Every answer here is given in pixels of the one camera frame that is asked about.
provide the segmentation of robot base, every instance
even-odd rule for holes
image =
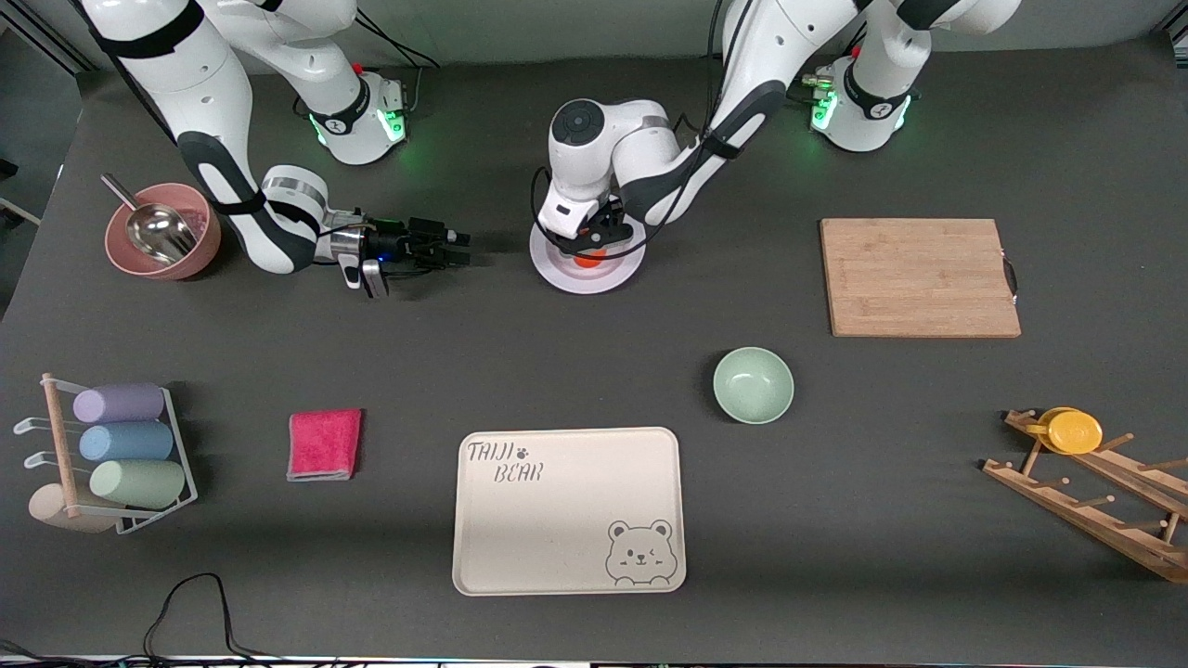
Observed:
[[[322,145],[330,150],[335,159],[348,165],[365,165],[383,158],[392,146],[404,141],[407,132],[400,82],[388,81],[375,73],[364,73],[360,80],[371,88],[371,106],[355,121],[350,133],[323,132],[314,122]]]
[[[853,61],[849,56],[843,56],[828,65],[817,68],[816,73],[817,75],[832,76],[833,81],[840,82],[846,68]],[[887,114],[887,118],[871,120],[862,113],[862,108],[849,99],[846,90],[838,86],[813,108],[809,127],[828,137],[829,141],[840,149],[865,153],[881,147],[891,139],[891,134],[903,125],[903,114],[908,111],[910,102],[911,97],[899,105],[898,109]]]
[[[624,220],[632,231],[631,241],[627,244],[638,244],[638,240],[644,238],[644,223],[632,218]],[[614,254],[615,251],[623,250],[625,248],[607,248],[607,252]],[[555,288],[574,295],[596,295],[618,288],[636,273],[644,261],[646,250],[647,246],[644,246],[628,256],[584,267],[577,264],[580,258],[563,254],[550,244],[539,227],[533,225],[532,235],[529,238],[529,253],[532,256],[536,271]]]

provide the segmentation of light green bowl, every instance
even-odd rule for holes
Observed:
[[[714,370],[714,398],[727,415],[746,424],[766,424],[792,405],[792,372],[776,353],[739,348]]]

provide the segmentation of metal scoop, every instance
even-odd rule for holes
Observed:
[[[194,231],[172,207],[151,202],[141,204],[110,174],[102,175],[100,179],[132,209],[128,240],[140,252],[168,266],[184,258],[197,245]]]

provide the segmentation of pink cloth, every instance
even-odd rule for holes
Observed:
[[[362,418],[362,409],[318,410],[290,416],[289,481],[349,480],[355,474]]]

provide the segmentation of wooden rack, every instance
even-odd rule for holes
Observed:
[[[1030,410],[1009,411],[1004,422],[1024,434],[1029,424],[1037,423],[1035,411]],[[1180,523],[1188,522],[1188,504],[1171,494],[1188,497],[1188,481],[1168,473],[1169,470],[1188,466],[1188,459],[1143,464],[1114,452],[1133,439],[1133,434],[1124,434],[1102,443],[1094,452],[1061,456],[1070,456],[1081,466],[1161,509],[1167,513],[1163,519],[1123,522],[1100,510],[1114,500],[1113,494],[1078,500],[1060,491],[1061,486],[1069,483],[1068,478],[1054,480],[1031,478],[1036,459],[1044,449],[1038,440],[1035,441],[1018,471],[1011,462],[1004,464],[992,459],[986,460],[981,470],[1161,578],[1171,582],[1188,584],[1188,546],[1175,546],[1171,542]],[[1151,530],[1156,530],[1158,535],[1150,534]]]

